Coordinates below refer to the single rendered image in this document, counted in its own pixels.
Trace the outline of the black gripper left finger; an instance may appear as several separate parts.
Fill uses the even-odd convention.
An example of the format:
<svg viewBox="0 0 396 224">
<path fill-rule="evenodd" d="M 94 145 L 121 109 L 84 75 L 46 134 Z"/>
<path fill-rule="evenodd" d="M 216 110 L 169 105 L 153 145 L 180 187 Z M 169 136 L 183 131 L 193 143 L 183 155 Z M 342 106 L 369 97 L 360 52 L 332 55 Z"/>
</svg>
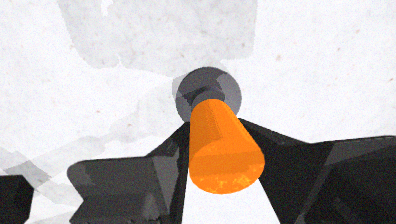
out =
<svg viewBox="0 0 396 224">
<path fill-rule="evenodd" d="M 142 157 L 78 161 L 66 175 L 84 200 L 93 195 L 150 193 L 163 224 L 182 224 L 189 169 L 190 122 Z"/>
</svg>

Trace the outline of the orange knob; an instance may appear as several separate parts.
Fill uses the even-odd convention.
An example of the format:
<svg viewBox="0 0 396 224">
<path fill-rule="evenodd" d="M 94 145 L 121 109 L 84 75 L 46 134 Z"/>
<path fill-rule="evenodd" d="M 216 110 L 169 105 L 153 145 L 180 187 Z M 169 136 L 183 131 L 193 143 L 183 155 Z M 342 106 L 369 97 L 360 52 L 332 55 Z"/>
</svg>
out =
<svg viewBox="0 0 396 224">
<path fill-rule="evenodd" d="M 264 163 L 256 142 L 225 102 L 197 104 L 190 118 L 189 176 L 198 188 L 238 192 L 260 177 Z"/>
</svg>

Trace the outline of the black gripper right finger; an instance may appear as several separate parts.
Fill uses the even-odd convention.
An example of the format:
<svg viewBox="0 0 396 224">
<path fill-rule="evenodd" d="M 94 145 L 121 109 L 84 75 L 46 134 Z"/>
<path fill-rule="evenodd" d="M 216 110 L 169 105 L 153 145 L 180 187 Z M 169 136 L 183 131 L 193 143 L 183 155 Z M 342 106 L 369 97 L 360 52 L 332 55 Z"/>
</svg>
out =
<svg viewBox="0 0 396 224">
<path fill-rule="evenodd" d="M 258 180 L 280 224 L 306 224 L 303 219 L 334 165 L 396 158 L 396 135 L 309 143 L 238 120 L 264 155 Z"/>
</svg>

